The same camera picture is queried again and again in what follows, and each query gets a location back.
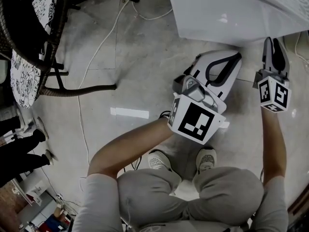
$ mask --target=patterned cushion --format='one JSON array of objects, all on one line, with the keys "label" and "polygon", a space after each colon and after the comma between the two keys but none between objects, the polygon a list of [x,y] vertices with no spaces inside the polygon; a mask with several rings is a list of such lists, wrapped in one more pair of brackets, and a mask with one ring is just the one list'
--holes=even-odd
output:
[{"label": "patterned cushion", "polygon": [[[40,23],[48,34],[51,32],[56,3],[57,0],[34,0],[32,3]],[[47,42],[42,46],[39,59],[45,59],[46,48]],[[15,100],[20,106],[29,108],[37,96],[41,71],[21,58],[15,51],[13,51],[11,66],[11,87]]]}]

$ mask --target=sneaker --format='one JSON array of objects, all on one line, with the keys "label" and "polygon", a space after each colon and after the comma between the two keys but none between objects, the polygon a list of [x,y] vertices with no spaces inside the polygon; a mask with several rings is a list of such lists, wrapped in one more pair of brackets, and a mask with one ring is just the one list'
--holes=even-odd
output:
[{"label": "sneaker", "polygon": [[44,136],[45,136],[45,138],[46,138],[46,140],[48,140],[48,139],[49,139],[49,136],[48,136],[48,134],[47,134],[47,131],[46,131],[46,129],[45,129],[45,126],[44,126],[44,124],[43,124],[42,119],[41,119],[40,117],[37,117],[37,118],[34,119],[34,122],[35,122],[35,124],[37,125],[37,129],[39,129],[41,132],[43,132],[43,133],[44,133]]},{"label": "sneaker", "polygon": [[53,155],[52,152],[50,152],[48,149],[45,151],[45,155],[47,157],[47,159],[49,160],[49,164],[50,165],[53,165],[54,164],[54,159],[55,159],[55,156]]},{"label": "sneaker", "polygon": [[214,168],[217,163],[217,153],[214,149],[201,149],[197,155],[197,174]]},{"label": "sneaker", "polygon": [[156,150],[150,152],[148,154],[148,163],[151,169],[166,169],[168,171],[171,171],[172,173],[175,173],[177,175],[179,183],[181,183],[182,178],[172,169],[168,157],[161,151]]},{"label": "sneaker", "polygon": [[25,126],[24,133],[33,133],[37,129],[34,121],[31,121],[27,126]]}]

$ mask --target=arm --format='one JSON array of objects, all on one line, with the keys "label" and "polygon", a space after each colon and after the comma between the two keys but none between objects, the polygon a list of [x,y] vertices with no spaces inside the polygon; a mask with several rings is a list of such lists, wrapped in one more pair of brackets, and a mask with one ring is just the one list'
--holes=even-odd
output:
[{"label": "arm", "polygon": [[76,217],[73,232],[121,232],[118,172],[172,135],[167,119],[129,131],[114,139],[92,158],[84,204]]},{"label": "arm", "polygon": [[262,108],[264,186],[276,176],[285,176],[286,149],[278,116]]},{"label": "arm", "polygon": [[173,134],[167,122],[166,118],[160,118],[129,131],[105,145],[92,158],[88,176],[104,174],[116,179],[121,169]]},{"label": "arm", "polygon": [[257,232],[286,232],[288,214],[284,200],[285,144],[277,114],[262,108],[262,121],[265,193],[251,229]]}]

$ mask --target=white cable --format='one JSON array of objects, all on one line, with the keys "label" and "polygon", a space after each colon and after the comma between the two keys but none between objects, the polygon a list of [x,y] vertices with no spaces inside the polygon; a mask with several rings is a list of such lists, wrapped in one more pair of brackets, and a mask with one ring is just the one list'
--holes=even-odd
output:
[{"label": "white cable", "polygon": [[173,9],[169,10],[168,12],[166,12],[165,14],[163,15],[160,15],[158,17],[154,17],[154,18],[146,18],[144,17],[143,15],[141,15],[137,9],[135,8],[135,5],[134,5],[134,2],[132,2],[132,6],[133,6],[133,9],[135,10],[135,12],[138,14],[138,16],[146,21],[152,21],[152,20],[156,20],[156,19],[159,19],[159,18],[162,18],[162,17],[165,17],[166,15],[168,15],[169,13],[171,13],[173,11]]},{"label": "white cable", "polygon": [[[111,35],[111,33],[114,31],[114,29],[115,29],[115,27],[116,27],[116,25],[117,25],[118,19],[119,19],[119,17],[120,17],[121,12],[123,11],[123,9],[127,6],[127,4],[128,4],[129,2],[130,2],[129,0],[126,1],[126,3],[124,4],[124,6],[121,8],[121,10],[119,11],[119,13],[118,13],[118,15],[117,15],[117,17],[116,17],[116,20],[115,20],[115,23],[114,23],[114,25],[113,25],[113,27],[112,27],[112,30],[107,34],[107,36],[104,38],[104,40],[101,42],[101,44],[98,46],[97,50],[95,51],[94,55],[92,56],[90,62],[88,63],[88,66],[87,66],[87,68],[86,68],[85,74],[84,74],[83,79],[82,79],[82,82],[81,82],[81,84],[79,85],[78,89],[80,89],[81,86],[83,85],[84,80],[85,80],[86,75],[87,75],[87,72],[88,72],[88,70],[89,70],[89,67],[90,67],[90,65],[91,65],[91,63],[92,63],[92,61],[93,61],[93,59],[94,59],[94,58],[96,57],[96,55],[98,54],[99,50],[101,49],[102,45],[105,43],[105,41],[107,40],[107,38],[108,38],[108,37]],[[136,11],[136,13],[137,13],[141,18],[143,18],[143,19],[145,19],[145,20],[155,20],[155,19],[159,19],[159,18],[164,17],[164,16],[166,16],[167,14],[169,14],[170,12],[173,11],[173,9],[171,9],[170,11],[168,11],[167,13],[165,13],[164,15],[158,16],[158,17],[156,17],[156,18],[148,19],[148,18],[145,18],[144,16],[142,16],[142,15],[136,10],[136,8],[134,7],[134,4],[133,4],[133,8],[134,8],[134,10]],[[78,96],[77,98],[78,98],[78,107],[79,107],[79,122],[80,122],[80,126],[81,126],[82,133],[83,133],[84,144],[85,144],[86,149],[87,149],[87,162],[88,162],[88,165],[90,165],[90,160],[89,160],[89,148],[88,148],[88,144],[87,144],[87,141],[86,141],[86,137],[85,137],[85,133],[84,133],[84,126],[83,126],[83,122],[82,122],[81,103],[80,103],[79,96]],[[80,190],[83,191],[82,188],[81,188],[81,182],[80,182],[81,178],[79,179],[79,186],[80,186]]]},{"label": "white cable", "polygon": [[303,60],[305,63],[309,64],[309,60],[305,59],[303,56],[301,56],[301,55],[299,55],[299,54],[297,53],[297,45],[298,45],[300,36],[301,36],[301,32],[299,33],[298,39],[297,39],[296,44],[295,44],[295,49],[294,49],[295,55],[298,56],[298,57],[299,57],[301,60]]},{"label": "white cable", "polygon": [[139,159],[136,160],[134,170],[137,170],[137,163],[138,163],[138,162],[139,162]]}]

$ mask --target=person's leg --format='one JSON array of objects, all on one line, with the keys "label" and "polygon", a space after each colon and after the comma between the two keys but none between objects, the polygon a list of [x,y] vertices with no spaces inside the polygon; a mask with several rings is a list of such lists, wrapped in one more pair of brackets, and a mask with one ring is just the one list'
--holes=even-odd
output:
[{"label": "person's leg", "polygon": [[213,168],[215,151],[201,150],[193,183],[200,199],[189,202],[190,218],[240,226],[259,208],[264,188],[249,170]]},{"label": "person's leg", "polygon": [[151,169],[128,171],[118,179],[120,215],[134,228],[183,218],[187,201],[170,194],[181,183],[160,151],[148,155]]},{"label": "person's leg", "polygon": [[50,165],[49,159],[45,154],[42,156],[25,154],[14,161],[14,168],[16,169],[17,174],[41,168],[45,165]]},{"label": "person's leg", "polygon": [[0,137],[15,129],[20,129],[20,120],[18,117],[0,121]]},{"label": "person's leg", "polygon": [[50,165],[50,160],[46,155],[37,156],[25,154],[22,156],[11,156],[6,159],[10,164],[9,168],[0,176],[0,187],[4,186],[10,180],[14,179],[18,174]]},{"label": "person's leg", "polygon": [[44,142],[46,137],[40,130],[35,130],[33,135],[22,139],[17,139],[7,145],[0,147],[1,155],[26,154],[33,150],[40,142]]}]

